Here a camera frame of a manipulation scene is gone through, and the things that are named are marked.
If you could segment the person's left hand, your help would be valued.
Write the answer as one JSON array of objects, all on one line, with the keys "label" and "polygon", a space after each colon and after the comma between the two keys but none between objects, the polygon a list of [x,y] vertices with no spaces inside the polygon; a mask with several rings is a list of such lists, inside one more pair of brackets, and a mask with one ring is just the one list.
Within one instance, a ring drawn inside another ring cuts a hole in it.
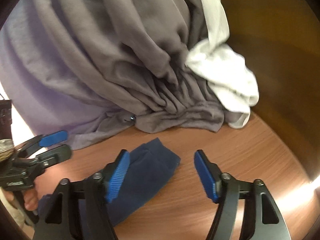
[{"label": "person's left hand", "polygon": [[51,167],[35,180],[35,187],[22,191],[23,204],[26,210],[35,211],[39,199],[45,194],[52,193],[61,179],[63,172],[60,167]]}]

